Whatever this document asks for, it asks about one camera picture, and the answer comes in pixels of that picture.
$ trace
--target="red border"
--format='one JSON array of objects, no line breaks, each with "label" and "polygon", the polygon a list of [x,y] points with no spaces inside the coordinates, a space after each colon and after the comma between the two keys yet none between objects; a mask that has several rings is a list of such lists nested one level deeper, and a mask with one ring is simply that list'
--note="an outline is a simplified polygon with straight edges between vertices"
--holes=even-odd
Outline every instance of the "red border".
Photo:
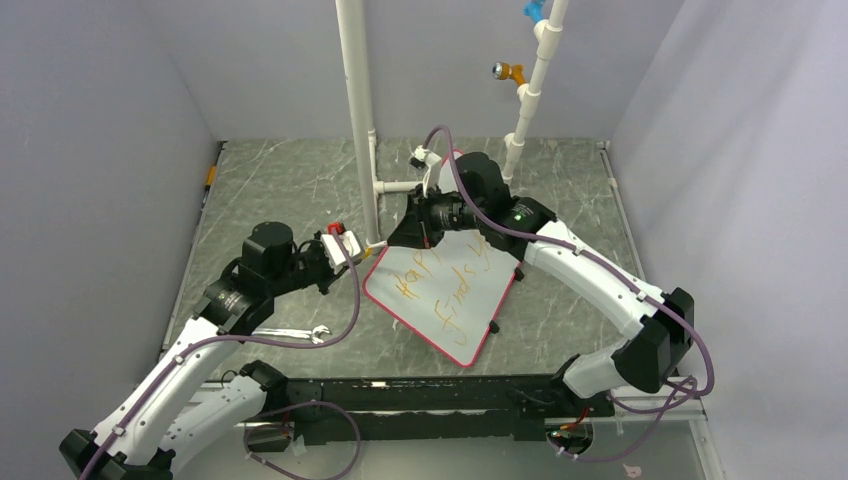
[{"label": "red border", "polygon": [[[460,155],[462,155],[462,152],[461,152],[461,151],[459,151],[459,150],[457,150],[457,149],[454,149],[454,154],[456,154],[457,152],[458,152]],[[445,162],[447,162],[447,158],[445,158],[444,160],[442,160],[442,165],[444,165],[444,164],[445,164]],[[394,318],[395,318],[395,320],[397,320],[397,321],[399,321],[400,323],[402,323],[402,324],[406,325],[406,327],[407,327],[407,328],[409,328],[410,330],[412,330],[412,331],[413,331],[416,335],[418,335],[419,337],[423,338],[423,339],[424,339],[424,341],[425,341],[425,342],[427,342],[427,343],[429,343],[430,345],[432,345],[432,346],[433,346],[433,348],[435,348],[436,350],[438,350],[438,351],[442,352],[442,353],[443,353],[446,357],[450,358],[450,359],[451,359],[451,361],[453,361],[453,363],[455,363],[455,364],[459,365],[459,366],[460,366],[460,367],[462,367],[462,368],[468,368],[468,367],[470,367],[470,366],[474,365],[474,362],[476,362],[476,361],[477,361],[477,357],[479,357],[479,356],[480,356],[480,351],[481,351],[481,350],[483,350],[483,344],[486,342],[486,337],[488,337],[488,336],[489,336],[489,328],[486,328],[486,333],[484,333],[484,334],[483,334],[483,337],[480,339],[480,345],[478,345],[478,346],[477,346],[477,351],[476,351],[476,352],[474,352],[474,356],[471,358],[471,362],[469,362],[468,364],[462,364],[462,363],[459,363],[459,361],[458,361],[456,358],[454,358],[454,357],[450,356],[450,354],[448,354],[448,352],[446,352],[446,351],[442,350],[441,348],[439,348],[439,346],[438,346],[438,345],[436,345],[436,344],[435,344],[435,343],[433,343],[433,342],[432,342],[429,338],[427,338],[426,336],[424,336],[424,334],[422,334],[421,332],[419,332],[418,330],[416,330],[415,328],[413,328],[413,327],[412,327],[412,325],[410,325],[410,324],[406,323],[406,322],[405,322],[402,318],[400,318],[400,316],[398,316],[395,312],[391,311],[391,310],[389,309],[389,307],[387,307],[387,306],[383,305],[382,303],[380,303],[379,301],[377,301],[377,299],[376,299],[376,298],[374,298],[373,296],[371,296],[371,294],[370,294],[370,293],[368,293],[368,279],[369,279],[369,278],[371,278],[371,274],[372,274],[372,273],[374,273],[374,269],[376,269],[376,268],[377,268],[377,265],[379,265],[380,260],[382,260],[382,259],[383,259],[383,255],[385,255],[385,254],[386,254],[386,252],[388,252],[388,251],[389,251],[389,248],[390,248],[390,247],[386,247],[386,248],[384,248],[384,249],[383,249],[383,251],[382,251],[382,252],[380,252],[380,256],[379,256],[379,257],[377,257],[377,261],[376,261],[376,262],[374,262],[374,265],[371,267],[371,270],[369,270],[369,271],[368,271],[368,273],[365,275],[365,279],[362,281],[362,291],[363,291],[363,292],[365,292],[365,296],[366,296],[366,297],[368,297],[369,299],[371,299],[371,301],[372,301],[372,302],[374,302],[374,303],[376,303],[376,304],[377,304],[380,308],[382,308],[383,310],[385,310],[385,311],[386,311],[389,315],[391,315],[392,317],[394,317]],[[516,265],[515,265],[515,267],[516,267],[516,268],[518,268],[520,265],[521,265],[521,262],[517,262],[517,263],[516,263]],[[504,289],[504,294],[503,294],[503,296],[501,297],[501,300],[498,302],[498,306],[497,306],[497,308],[495,308],[495,313],[494,313],[494,315],[493,315],[494,317],[497,317],[497,316],[498,316],[498,313],[500,313],[500,311],[501,311],[501,307],[503,306],[503,302],[504,302],[504,300],[506,300],[506,294],[507,294],[507,293],[509,293],[509,289],[512,287],[512,283],[513,283],[514,281],[515,281],[515,274],[513,273],[513,274],[512,274],[512,278],[510,278],[510,279],[509,279],[509,283],[506,285],[506,288]]]}]

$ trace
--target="blue faucet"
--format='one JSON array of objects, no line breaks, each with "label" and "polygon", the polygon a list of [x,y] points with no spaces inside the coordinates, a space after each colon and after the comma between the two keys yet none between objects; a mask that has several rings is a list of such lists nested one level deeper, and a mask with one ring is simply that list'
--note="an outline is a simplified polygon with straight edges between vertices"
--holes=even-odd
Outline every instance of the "blue faucet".
[{"label": "blue faucet", "polygon": [[545,5],[545,0],[530,0],[527,5],[524,5],[524,15],[533,19],[533,25],[541,22],[545,17],[542,16],[542,7]]}]

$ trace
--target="marble tabletop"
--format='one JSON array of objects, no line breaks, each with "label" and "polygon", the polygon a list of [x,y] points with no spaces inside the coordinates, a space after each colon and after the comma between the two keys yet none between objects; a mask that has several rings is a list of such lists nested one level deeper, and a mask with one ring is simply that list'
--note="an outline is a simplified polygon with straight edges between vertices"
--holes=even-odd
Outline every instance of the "marble tabletop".
[{"label": "marble tabletop", "polygon": [[[385,139],[377,147],[377,173],[385,181],[413,180],[421,173],[408,165],[420,138]],[[459,138],[456,148],[483,151],[502,162],[499,138]],[[437,152],[444,144],[436,143]],[[516,169],[512,193],[531,196],[555,211],[583,240],[628,271],[636,271],[630,243],[596,141],[528,139]],[[385,238],[403,215],[404,194],[381,197],[380,229]],[[178,300],[166,346],[176,339],[205,285],[241,254],[254,225],[268,220],[292,227],[300,242],[334,221],[363,232],[353,141],[296,139],[230,141],[218,173]],[[365,260],[360,279],[373,265]],[[238,370],[263,360],[291,378],[411,377],[551,373],[576,353],[607,346],[620,335],[589,302],[532,267],[516,282],[496,319],[500,333],[490,335],[476,363],[462,368],[398,324],[362,295],[356,328],[326,349],[291,350],[243,345],[213,374]],[[263,327],[311,328],[318,324],[341,332],[350,320],[351,277],[346,275],[322,296],[317,288],[276,300]]]}]

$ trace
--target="metal wrench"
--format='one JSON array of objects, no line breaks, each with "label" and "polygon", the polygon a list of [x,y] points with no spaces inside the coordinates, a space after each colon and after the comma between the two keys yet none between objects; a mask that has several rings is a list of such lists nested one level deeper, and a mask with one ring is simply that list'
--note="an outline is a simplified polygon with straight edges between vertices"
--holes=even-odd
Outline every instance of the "metal wrench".
[{"label": "metal wrench", "polygon": [[329,334],[331,332],[330,329],[324,325],[318,325],[312,330],[298,330],[296,328],[257,328],[253,331],[253,334],[258,336],[300,338],[303,340],[310,340],[316,345],[324,343],[324,340],[321,340],[321,335],[325,333]]}]

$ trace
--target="gray wall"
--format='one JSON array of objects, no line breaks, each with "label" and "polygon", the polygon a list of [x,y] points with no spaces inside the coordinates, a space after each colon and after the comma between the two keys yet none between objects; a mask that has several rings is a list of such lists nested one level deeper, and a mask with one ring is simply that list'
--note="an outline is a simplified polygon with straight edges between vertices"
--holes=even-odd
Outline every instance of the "gray wall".
[{"label": "gray wall", "polygon": [[613,137],[649,277],[695,295],[729,478],[848,466],[846,19],[840,0],[687,0]]},{"label": "gray wall", "polygon": [[[514,84],[490,72],[496,60],[523,63],[529,78],[525,3],[365,0],[378,134],[513,131]],[[682,3],[572,0],[530,134],[611,138]],[[216,137],[351,135],[334,2],[144,4]]]},{"label": "gray wall", "polygon": [[215,143],[132,1],[0,7],[0,465],[58,445],[152,367]]}]

